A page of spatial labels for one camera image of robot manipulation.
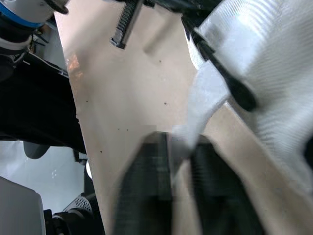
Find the gray floor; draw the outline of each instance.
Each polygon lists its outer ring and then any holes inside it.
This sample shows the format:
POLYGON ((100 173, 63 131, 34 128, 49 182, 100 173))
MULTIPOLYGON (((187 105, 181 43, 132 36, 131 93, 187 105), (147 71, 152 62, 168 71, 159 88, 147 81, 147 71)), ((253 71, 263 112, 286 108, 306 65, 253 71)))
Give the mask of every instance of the gray floor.
MULTIPOLYGON (((38 55, 65 69, 58 32, 52 30, 44 37, 49 44, 38 46, 38 55)), ((32 160, 26 157, 23 142, 0 141, 0 176, 35 190, 44 209, 52 212, 61 212, 84 190, 84 167, 66 147, 51 147, 42 158, 32 160)))

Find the table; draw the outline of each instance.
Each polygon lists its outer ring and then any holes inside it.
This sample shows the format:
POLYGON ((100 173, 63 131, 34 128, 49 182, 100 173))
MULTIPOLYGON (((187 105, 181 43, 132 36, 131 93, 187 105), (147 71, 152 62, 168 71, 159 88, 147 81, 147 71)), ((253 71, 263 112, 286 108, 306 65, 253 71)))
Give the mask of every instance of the table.
MULTIPOLYGON (((122 4, 72 0, 69 15, 56 13, 103 223, 112 229, 118 182, 141 139, 184 123, 188 89, 196 73, 180 16, 144 7, 126 50, 110 45, 122 4)), ((233 167, 265 229, 271 234, 312 232, 313 205, 288 182, 267 152, 226 104, 205 134, 233 167)), ((188 166, 182 171, 187 175, 188 166)), ((193 200, 182 177, 177 234, 199 234, 193 200)))

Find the blue ring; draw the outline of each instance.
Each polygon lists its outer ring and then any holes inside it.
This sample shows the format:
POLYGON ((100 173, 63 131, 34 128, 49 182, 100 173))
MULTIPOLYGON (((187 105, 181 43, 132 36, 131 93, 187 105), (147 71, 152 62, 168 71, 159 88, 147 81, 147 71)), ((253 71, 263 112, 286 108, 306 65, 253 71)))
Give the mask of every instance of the blue ring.
POLYGON ((12 21, 14 21, 14 22, 16 22, 18 24, 24 25, 26 27, 38 28, 38 27, 43 25, 43 23, 33 23, 33 22, 29 22, 29 21, 26 21, 26 20, 22 19, 21 17, 15 15, 8 8, 6 8, 2 3, 0 3, 0 12, 2 14, 4 14, 10 20, 12 20, 12 21))

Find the black plastic part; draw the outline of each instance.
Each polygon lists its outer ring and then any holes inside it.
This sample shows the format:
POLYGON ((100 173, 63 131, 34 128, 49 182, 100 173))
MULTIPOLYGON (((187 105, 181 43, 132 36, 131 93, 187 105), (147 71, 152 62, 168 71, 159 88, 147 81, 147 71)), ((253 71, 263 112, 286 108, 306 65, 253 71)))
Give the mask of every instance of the black plastic part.
POLYGON ((173 12, 189 11, 211 12, 222 0, 154 0, 154 2, 173 12))
POLYGON ((0 55, 0 82, 9 79, 14 72, 13 61, 11 58, 0 55))
POLYGON ((142 4, 142 0, 125 1, 125 7, 116 27, 115 35, 110 40, 113 46, 125 49, 142 4))
POLYGON ((191 171, 202 234, 265 234, 238 176, 205 137, 201 142, 191 156, 191 171))
POLYGON ((61 14, 68 14, 68 9, 65 5, 60 4, 57 0, 45 0, 45 2, 55 11, 61 14))
POLYGON ((33 28, 15 23, 0 13, 0 38, 13 43, 22 43, 27 41, 33 32, 33 28))
POLYGON ((172 193, 165 133, 145 139, 120 185, 113 235, 170 235, 172 193))
POLYGON ((31 142, 23 142, 24 152, 27 157, 30 159, 39 159, 41 158, 50 148, 49 145, 31 143, 31 142))

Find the white fabric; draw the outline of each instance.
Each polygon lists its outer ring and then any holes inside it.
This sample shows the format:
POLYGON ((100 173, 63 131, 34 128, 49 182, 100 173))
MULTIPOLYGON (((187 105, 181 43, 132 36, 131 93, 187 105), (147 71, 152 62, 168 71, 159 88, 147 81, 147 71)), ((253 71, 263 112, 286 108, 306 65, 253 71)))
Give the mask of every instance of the white fabric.
MULTIPOLYGON (((313 1, 225 0, 198 32, 256 95, 251 129, 273 162, 292 186, 312 192, 303 152, 313 134, 313 1)), ((192 41, 189 51, 199 68, 203 59, 192 41)))
POLYGON ((230 97, 228 86, 214 67, 207 61, 203 63, 193 81, 188 96, 187 119, 184 126, 175 126, 172 131, 172 182, 182 161, 189 156, 197 144, 198 137, 212 115, 230 97))

